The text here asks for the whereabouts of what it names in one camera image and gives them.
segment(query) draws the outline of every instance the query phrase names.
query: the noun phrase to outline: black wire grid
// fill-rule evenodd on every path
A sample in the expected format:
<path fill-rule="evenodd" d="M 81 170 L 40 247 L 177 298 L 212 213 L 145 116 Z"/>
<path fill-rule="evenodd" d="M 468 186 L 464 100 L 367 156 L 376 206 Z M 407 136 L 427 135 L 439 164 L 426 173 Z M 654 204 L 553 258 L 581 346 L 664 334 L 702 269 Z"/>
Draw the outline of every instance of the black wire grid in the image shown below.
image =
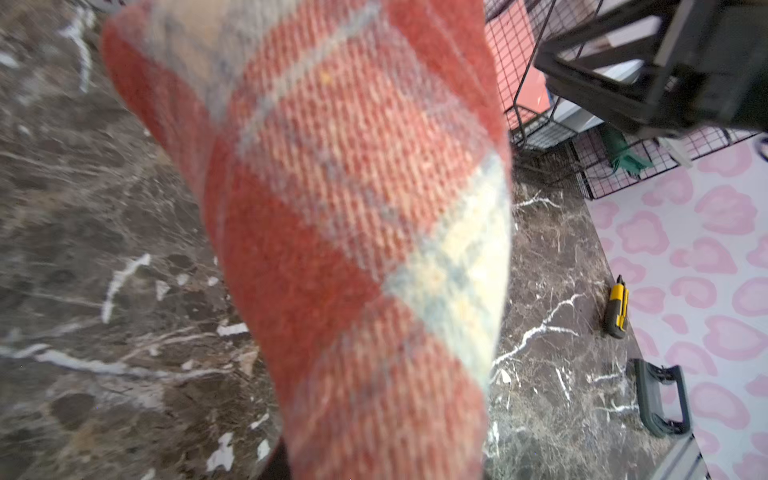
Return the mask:
<path fill-rule="evenodd" d="M 538 113 L 518 103 L 522 85 L 533 68 L 539 44 L 595 18 L 603 0 L 485 0 L 486 37 L 496 55 L 496 66 L 504 81 L 498 86 L 509 127 L 509 139 L 516 150 L 515 166 L 525 171 L 525 180 L 556 187 L 590 200 L 655 177 L 678 166 L 653 140 L 624 135 L 627 149 L 653 163 L 638 176 L 614 171 L 600 134 L 595 128 L 577 133 L 554 120 L 560 98 L 550 98 L 551 107 Z M 528 14 L 528 22 L 510 17 Z M 577 58 L 593 45 L 581 45 L 563 52 Z M 703 127 L 682 138 L 691 160 L 746 140 L 755 132 Z"/>

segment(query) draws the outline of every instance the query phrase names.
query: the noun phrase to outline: floor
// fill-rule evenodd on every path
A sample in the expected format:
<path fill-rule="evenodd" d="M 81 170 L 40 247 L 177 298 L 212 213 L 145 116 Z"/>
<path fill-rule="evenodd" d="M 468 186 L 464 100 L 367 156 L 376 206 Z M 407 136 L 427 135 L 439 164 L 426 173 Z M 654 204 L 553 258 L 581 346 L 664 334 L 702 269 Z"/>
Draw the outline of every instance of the floor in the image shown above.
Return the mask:
<path fill-rule="evenodd" d="M 0 472 L 252 478 L 280 414 L 190 193 L 116 100 L 99 15 L 0 2 Z M 491 478 L 645 478 L 634 338 L 598 330 L 584 201 L 524 184 L 484 445 Z"/>

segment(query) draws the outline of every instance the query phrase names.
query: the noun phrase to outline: marble floor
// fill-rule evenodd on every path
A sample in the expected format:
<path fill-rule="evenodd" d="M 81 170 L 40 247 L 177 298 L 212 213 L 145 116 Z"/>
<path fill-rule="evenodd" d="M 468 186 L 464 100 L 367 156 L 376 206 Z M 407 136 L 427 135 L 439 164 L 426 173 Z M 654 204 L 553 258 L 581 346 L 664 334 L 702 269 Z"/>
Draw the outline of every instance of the marble floor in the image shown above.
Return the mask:
<path fill-rule="evenodd" d="M 99 14 L 0 7 L 0 476 L 255 476 L 281 427 L 266 368 L 190 193 L 104 76 Z M 515 202 L 487 476 L 645 478 L 669 443 L 639 424 L 634 339 L 598 331 L 584 201 Z"/>

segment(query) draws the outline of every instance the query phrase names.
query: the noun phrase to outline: plaid sock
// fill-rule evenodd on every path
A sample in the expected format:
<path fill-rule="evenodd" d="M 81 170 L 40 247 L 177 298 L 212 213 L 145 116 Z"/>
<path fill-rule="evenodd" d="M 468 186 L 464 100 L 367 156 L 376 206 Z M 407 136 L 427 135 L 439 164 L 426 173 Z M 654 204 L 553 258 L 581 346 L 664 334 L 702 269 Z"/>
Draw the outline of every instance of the plaid sock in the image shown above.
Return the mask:
<path fill-rule="evenodd" d="M 511 244 L 481 2 L 139 1 L 111 78 L 200 204 L 294 478 L 477 478 Z"/>

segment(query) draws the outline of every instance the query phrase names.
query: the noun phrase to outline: pink spot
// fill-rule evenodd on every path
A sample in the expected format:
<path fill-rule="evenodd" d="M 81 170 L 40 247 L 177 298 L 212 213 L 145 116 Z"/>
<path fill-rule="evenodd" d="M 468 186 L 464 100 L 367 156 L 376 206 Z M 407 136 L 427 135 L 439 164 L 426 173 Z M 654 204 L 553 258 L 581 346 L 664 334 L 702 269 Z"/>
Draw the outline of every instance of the pink spot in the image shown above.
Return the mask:
<path fill-rule="evenodd" d="M 680 335 L 688 333 L 688 324 L 685 323 L 685 318 L 682 315 L 671 313 L 670 315 L 662 316 L 661 321 L 671 326 L 675 333 L 679 333 Z"/>
<path fill-rule="evenodd" d="M 723 469 L 714 463 L 707 462 L 707 470 L 710 471 L 712 480 L 730 480 L 730 477 L 723 472 Z"/>
<path fill-rule="evenodd" d="M 739 397 L 715 383 L 700 383 L 690 390 L 690 407 L 694 415 L 720 420 L 734 430 L 750 424 L 750 413 Z"/>
<path fill-rule="evenodd" d="M 713 315 L 704 321 L 709 332 L 703 343 L 715 356 L 726 360 L 751 360 L 768 348 L 768 335 L 741 320 Z"/>
<path fill-rule="evenodd" d="M 726 150 L 707 155 L 697 162 L 699 171 L 705 174 L 719 174 L 730 178 L 741 175 L 752 165 L 752 148 L 748 142 L 741 142 Z"/>
<path fill-rule="evenodd" d="M 753 433 L 750 440 L 760 453 L 768 455 L 768 432 Z"/>
<path fill-rule="evenodd" d="M 717 366 L 709 353 L 695 343 L 675 342 L 667 351 L 664 359 L 670 365 L 681 365 L 686 375 L 717 376 Z"/>
<path fill-rule="evenodd" d="M 614 217 L 619 213 L 619 206 L 610 200 L 606 200 L 595 205 L 590 210 L 594 227 L 605 230 L 613 225 Z"/>
<path fill-rule="evenodd" d="M 665 200 L 682 205 L 693 197 L 694 184 L 690 181 L 690 175 L 684 169 L 676 168 L 657 181 L 654 189 L 643 195 L 642 201 L 649 207 L 658 207 Z"/>
<path fill-rule="evenodd" d="M 694 437 L 696 437 L 696 443 L 699 444 L 699 451 L 701 453 L 713 455 L 720 451 L 720 442 L 717 441 L 717 437 L 707 430 L 694 427 Z"/>
<path fill-rule="evenodd" d="M 730 185 L 708 191 L 694 211 L 703 218 L 702 227 L 713 232 L 744 235 L 755 230 L 757 209 L 752 199 Z"/>
<path fill-rule="evenodd" d="M 674 266 L 691 266 L 699 273 L 736 273 L 738 268 L 723 244 L 714 238 L 694 240 L 692 250 L 675 250 L 670 257 Z"/>
<path fill-rule="evenodd" d="M 696 308 L 710 308 L 717 301 L 717 288 L 706 278 L 683 276 L 672 282 L 672 295 L 683 296 L 685 303 Z"/>
<path fill-rule="evenodd" d="M 757 241 L 757 248 L 746 255 L 746 261 L 760 268 L 768 268 L 768 235 Z"/>
<path fill-rule="evenodd" d="M 629 306 L 641 312 L 657 315 L 664 311 L 664 297 L 667 294 L 657 286 L 644 286 L 630 292 Z"/>
<path fill-rule="evenodd" d="M 733 294 L 731 305 L 740 315 L 768 315 L 768 278 L 758 276 L 744 282 Z"/>
<path fill-rule="evenodd" d="M 621 238 L 621 247 L 627 253 L 648 252 L 661 255 L 670 246 L 667 232 L 658 215 L 651 212 L 637 212 L 631 219 L 616 227 Z"/>
<path fill-rule="evenodd" d="M 747 383 L 744 389 L 751 396 L 768 397 L 768 376 L 758 375 L 753 381 Z"/>
<path fill-rule="evenodd" d="M 765 480 L 768 473 L 768 457 L 747 453 L 741 458 L 741 463 L 733 464 L 733 473 L 741 480 Z"/>
<path fill-rule="evenodd" d="M 621 275 L 627 283 L 639 283 L 645 278 L 645 267 L 624 257 L 616 257 L 608 263 L 611 265 L 611 272 L 617 276 Z"/>
<path fill-rule="evenodd" d="M 634 332 L 634 338 L 637 340 L 637 346 L 640 347 L 640 351 L 643 354 L 643 358 L 647 358 L 648 356 L 659 356 L 659 349 L 656 348 L 656 343 L 648 332 L 638 329 L 635 326 L 632 327 L 632 331 Z"/>
<path fill-rule="evenodd" d="M 665 405 L 672 405 L 677 400 L 676 385 L 661 385 L 661 402 Z"/>
<path fill-rule="evenodd" d="M 603 246 L 604 252 L 610 252 L 614 249 L 614 241 L 607 237 L 600 237 L 600 245 Z"/>

